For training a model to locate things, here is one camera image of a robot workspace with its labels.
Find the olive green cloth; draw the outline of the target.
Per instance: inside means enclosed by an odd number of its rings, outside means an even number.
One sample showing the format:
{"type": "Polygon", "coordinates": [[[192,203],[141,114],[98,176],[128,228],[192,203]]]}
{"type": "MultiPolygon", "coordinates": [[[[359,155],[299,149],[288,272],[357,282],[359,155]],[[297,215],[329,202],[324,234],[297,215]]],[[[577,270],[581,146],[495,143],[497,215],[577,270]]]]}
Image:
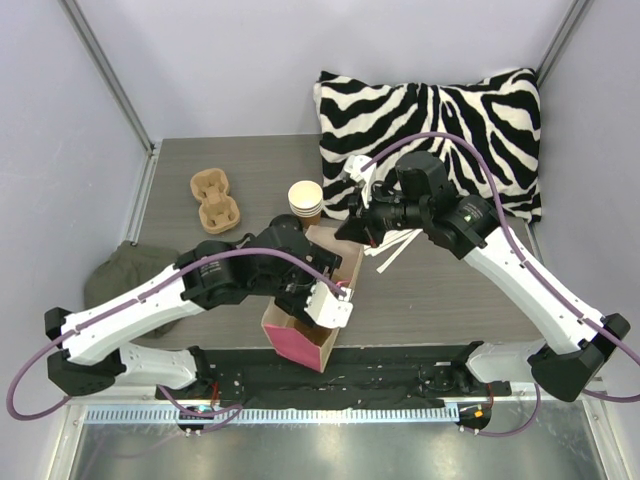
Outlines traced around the olive green cloth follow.
{"type": "Polygon", "coordinates": [[[84,308],[99,306],[139,287],[173,264],[180,253],[172,248],[122,242],[84,285],[84,308]]]}

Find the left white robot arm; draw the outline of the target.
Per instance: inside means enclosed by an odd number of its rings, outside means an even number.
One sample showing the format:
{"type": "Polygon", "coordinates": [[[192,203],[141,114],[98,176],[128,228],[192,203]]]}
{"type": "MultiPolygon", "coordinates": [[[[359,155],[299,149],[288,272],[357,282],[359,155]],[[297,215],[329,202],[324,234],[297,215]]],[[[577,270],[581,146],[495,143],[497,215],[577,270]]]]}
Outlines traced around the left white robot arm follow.
{"type": "Polygon", "coordinates": [[[341,328],[352,293],[331,280],[342,258],[309,240],[293,215],[275,217],[261,233],[236,242],[201,242],[142,285],[101,305],[45,315],[47,336],[59,341],[47,358],[49,379],[71,397],[113,385],[155,386],[193,399],[217,381],[204,351],[151,349],[134,339],[176,320],[249,296],[270,297],[308,326],[341,328]]]}

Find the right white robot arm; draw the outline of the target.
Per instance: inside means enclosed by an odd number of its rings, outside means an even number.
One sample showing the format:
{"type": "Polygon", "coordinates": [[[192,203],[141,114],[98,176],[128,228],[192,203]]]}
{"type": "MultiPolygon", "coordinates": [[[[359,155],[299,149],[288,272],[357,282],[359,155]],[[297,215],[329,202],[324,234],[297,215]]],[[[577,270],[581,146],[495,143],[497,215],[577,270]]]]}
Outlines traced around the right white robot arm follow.
{"type": "Polygon", "coordinates": [[[451,371],[455,389],[472,395],[494,381],[535,382],[564,402],[584,393],[629,332],[629,322],[619,314],[604,316],[573,295],[501,225],[488,201],[460,195],[444,164],[428,152],[402,156],[395,182],[375,180],[375,171],[364,155],[346,160],[343,173],[356,189],[337,239],[375,247],[389,231],[420,230],[491,280],[542,336],[473,347],[451,371]]]}

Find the pink paper gift bag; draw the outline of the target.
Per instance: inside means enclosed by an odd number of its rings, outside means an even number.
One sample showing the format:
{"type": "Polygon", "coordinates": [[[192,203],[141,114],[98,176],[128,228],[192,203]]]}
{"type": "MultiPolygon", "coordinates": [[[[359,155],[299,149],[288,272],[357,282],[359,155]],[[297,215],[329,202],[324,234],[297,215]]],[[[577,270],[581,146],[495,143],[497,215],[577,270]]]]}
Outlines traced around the pink paper gift bag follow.
{"type": "MultiPolygon", "coordinates": [[[[307,238],[315,244],[342,257],[341,265],[330,275],[330,279],[345,288],[348,300],[353,302],[358,274],[364,256],[363,246],[350,241],[336,240],[336,229],[326,226],[311,226],[307,238]]],[[[261,320],[261,326],[271,346],[281,357],[303,365],[311,370],[323,372],[341,328],[345,328],[353,307],[342,314],[338,304],[331,304],[332,312],[337,312],[339,320],[325,325],[308,326],[286,313],[270,300],[261,320]]]]}

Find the stack of paper cups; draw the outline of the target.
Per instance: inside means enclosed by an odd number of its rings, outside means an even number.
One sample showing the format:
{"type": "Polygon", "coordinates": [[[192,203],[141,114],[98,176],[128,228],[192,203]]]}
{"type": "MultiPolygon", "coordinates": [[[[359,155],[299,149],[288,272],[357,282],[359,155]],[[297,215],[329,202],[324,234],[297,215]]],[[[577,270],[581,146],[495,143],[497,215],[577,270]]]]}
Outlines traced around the stack of paper cups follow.
{"type": "Polygon", "coordinates": [[[298,181],[289,188],[287,198],[292,213],[304,227],[320,222],[323,191],[319,184],[310,180],[298,181]]]}

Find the zebra print pillow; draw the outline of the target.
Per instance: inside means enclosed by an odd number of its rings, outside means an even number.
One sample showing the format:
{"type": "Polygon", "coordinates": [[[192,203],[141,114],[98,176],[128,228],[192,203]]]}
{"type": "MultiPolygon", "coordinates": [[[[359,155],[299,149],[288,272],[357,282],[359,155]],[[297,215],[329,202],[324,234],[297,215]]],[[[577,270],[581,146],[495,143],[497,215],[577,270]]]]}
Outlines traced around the zebra print pillow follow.
{"type": "Polygon", "coordinates": [[[347,216],[356,187],[343,173],[350,155],[376,158],[377,179],[395,182],[397,160],[426,150],[443,162],[460,194],[490,199],[497,191],[507,214],[540,221],[541,103],[533,69],[450,85],[369,85],[324,71],[313,100],[325,216],[347,216]]]}

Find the brown pulp cup carrier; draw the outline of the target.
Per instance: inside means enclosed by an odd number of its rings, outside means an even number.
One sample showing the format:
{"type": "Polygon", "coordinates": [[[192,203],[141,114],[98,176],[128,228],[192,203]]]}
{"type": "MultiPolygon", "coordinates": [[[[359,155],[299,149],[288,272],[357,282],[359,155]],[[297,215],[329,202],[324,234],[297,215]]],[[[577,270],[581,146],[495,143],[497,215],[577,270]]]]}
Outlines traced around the brown pulp cup carrier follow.
{"type": "Polygon", "coordinates": [[[236,201],[230,196],[230,182],[220,168],[196,173],[190,180],[192,195],[199,202],[199,218],[205,232],[219,235],[235,228],[241,220],[236,201]]]}

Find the white wrapped straw long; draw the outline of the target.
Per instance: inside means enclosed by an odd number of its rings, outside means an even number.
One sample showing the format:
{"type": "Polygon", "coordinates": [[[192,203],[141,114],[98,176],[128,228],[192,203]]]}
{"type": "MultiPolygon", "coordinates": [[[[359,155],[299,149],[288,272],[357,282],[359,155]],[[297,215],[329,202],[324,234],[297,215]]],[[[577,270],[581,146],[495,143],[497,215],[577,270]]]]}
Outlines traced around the white wrapped straw long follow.
{"type": "Polygon", "coordinates": [[[422,233],[421,230],[412,232],[400,246],[376,269],[379,274],[384,273],[389,266],[403,253],[403,251],[422,233]]]}

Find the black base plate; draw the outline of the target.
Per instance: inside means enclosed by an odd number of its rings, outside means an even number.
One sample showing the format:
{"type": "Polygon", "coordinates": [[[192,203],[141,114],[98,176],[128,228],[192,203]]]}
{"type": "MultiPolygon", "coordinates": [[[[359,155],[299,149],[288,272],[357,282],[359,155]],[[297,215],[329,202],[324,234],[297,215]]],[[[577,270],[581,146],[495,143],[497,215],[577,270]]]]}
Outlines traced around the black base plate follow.
{"type": "Polygon", "coordinates": [[[339,347],[322,372],[270,349],[207,350],[209,375],[171,394],[222,406],[298,410],[439,407],[450,398],[510,395],[509,383],[485,384],[471,375],[465,362],[476,346],[339,347]]]}

